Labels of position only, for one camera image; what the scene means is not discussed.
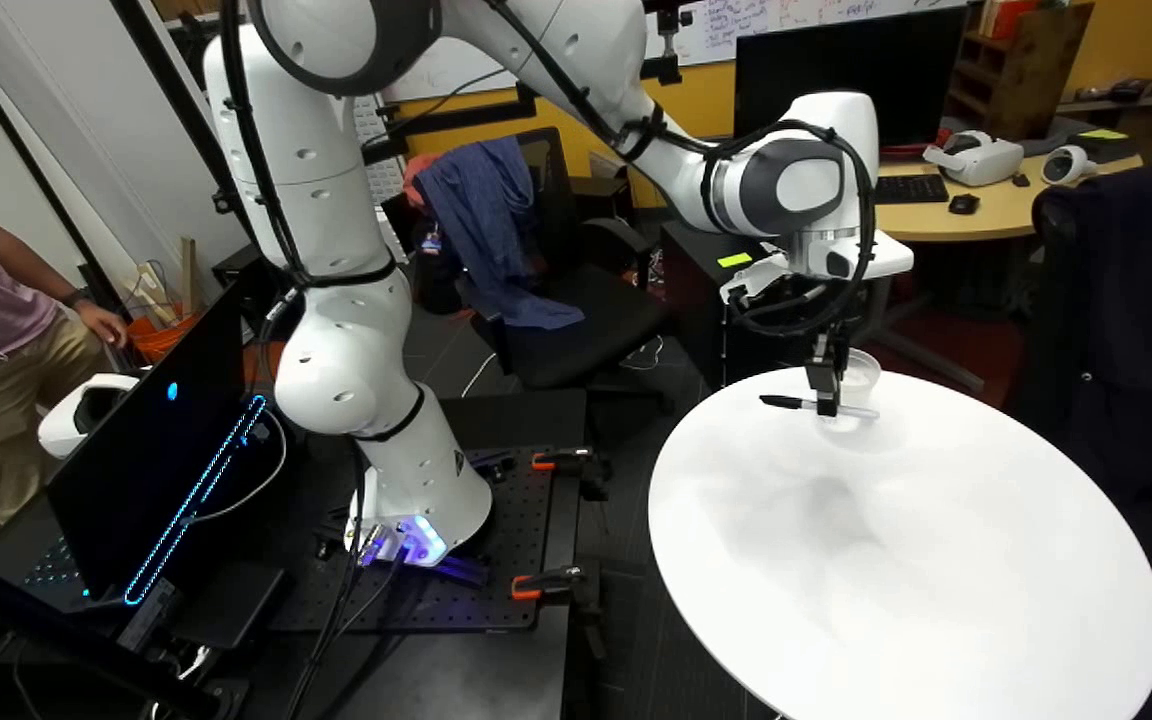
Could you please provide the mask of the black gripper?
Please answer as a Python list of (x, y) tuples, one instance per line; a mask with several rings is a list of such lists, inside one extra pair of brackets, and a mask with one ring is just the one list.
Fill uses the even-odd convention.
[(807, 351), (807, 389), (811, 389), (811, 413), (836, 416), (839, 413), (839, 379), (849, 371), (849, 338), (839, 331), (821, 331)]

